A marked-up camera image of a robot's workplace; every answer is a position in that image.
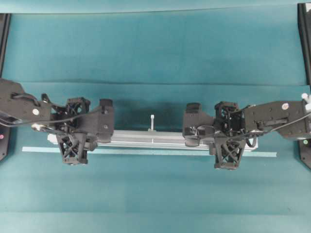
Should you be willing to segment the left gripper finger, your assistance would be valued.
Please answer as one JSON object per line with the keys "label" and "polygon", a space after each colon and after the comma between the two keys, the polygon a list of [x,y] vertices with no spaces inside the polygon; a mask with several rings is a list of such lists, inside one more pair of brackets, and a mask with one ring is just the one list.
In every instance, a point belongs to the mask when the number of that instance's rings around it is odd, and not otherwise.
{"label": "left gripper finger", "polygon": [[99,106],[91,112],[91,128],[92,131],[114,131],[113,100],[99,100]]}
{"label": "left gripper finger", "polygon": [[99,143],[110,143],[113,131],[86,133],[85,150],[95,150]]}

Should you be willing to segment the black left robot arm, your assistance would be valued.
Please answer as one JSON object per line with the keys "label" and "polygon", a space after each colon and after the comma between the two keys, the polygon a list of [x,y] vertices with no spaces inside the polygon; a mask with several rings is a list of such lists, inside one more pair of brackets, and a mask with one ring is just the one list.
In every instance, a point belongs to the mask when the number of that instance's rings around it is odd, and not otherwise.
{"label": "black left robot arm", "polygon": [[114,107],[101,99],[90,109],[83,97],[70,98],[65,105],[53,103],[47,94],[37,99],[26,93],[20,83],[0,81],[0,123],[14,128],[29,125],[37,132],[56,135],[65,154],[94,150],[98,143],[110,143],[114,133]]}

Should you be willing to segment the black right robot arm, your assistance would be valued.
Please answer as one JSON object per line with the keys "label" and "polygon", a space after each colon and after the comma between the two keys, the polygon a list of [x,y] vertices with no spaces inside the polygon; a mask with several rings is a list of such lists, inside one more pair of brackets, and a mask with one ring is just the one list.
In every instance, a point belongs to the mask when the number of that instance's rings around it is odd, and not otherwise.
{"label": "black right robot arm", "polygon": [[272,132],[293,141],[311,137],[311,103],[307,98],[244,108],[235,102],[221,101],[214,109],[215,116],[210,116],[200,103],[187,104],[182,128],[187,146],[196,147],[207,138],[211,138],[215,146],[244,145],[250,139]]}

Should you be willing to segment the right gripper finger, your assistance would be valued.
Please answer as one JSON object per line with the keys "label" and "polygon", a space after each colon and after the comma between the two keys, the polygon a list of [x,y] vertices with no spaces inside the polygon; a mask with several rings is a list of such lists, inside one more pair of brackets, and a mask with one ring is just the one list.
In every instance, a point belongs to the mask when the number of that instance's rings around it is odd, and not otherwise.
{"label": "right gripper finger", "polygon": [[185,127],[183,137],[187,147],[197,147],[200,141],[207,137],[213,137],[215,129],[213,127]]}
{"label": "right gripper finger", "polygon": [[197,102],[188,103],[183,114],[183,129],[201,125],[213,125],[214,117],[202,110],[202,105]]}

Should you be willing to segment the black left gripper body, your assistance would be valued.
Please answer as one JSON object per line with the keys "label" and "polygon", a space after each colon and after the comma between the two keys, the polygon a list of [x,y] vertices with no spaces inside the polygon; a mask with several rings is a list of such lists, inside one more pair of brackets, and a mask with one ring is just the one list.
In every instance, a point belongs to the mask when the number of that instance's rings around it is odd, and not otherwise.
{"label": "black left gripper body", "polygon": [[83,98],[68,99],[66,105],[51,103],[51,133],[96,133],[97,108],[90,110],[90,101]]}

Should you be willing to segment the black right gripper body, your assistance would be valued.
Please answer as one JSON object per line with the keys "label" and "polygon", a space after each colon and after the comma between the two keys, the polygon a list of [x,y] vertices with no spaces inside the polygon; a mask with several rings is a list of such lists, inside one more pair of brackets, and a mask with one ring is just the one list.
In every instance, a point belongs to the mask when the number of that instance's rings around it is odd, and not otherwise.
{"label": "black right gripper body", "polygon": [[244,109],[240,109],[237,103],[221,101],[214,106],[214,109],[215,135],[245,134]]}

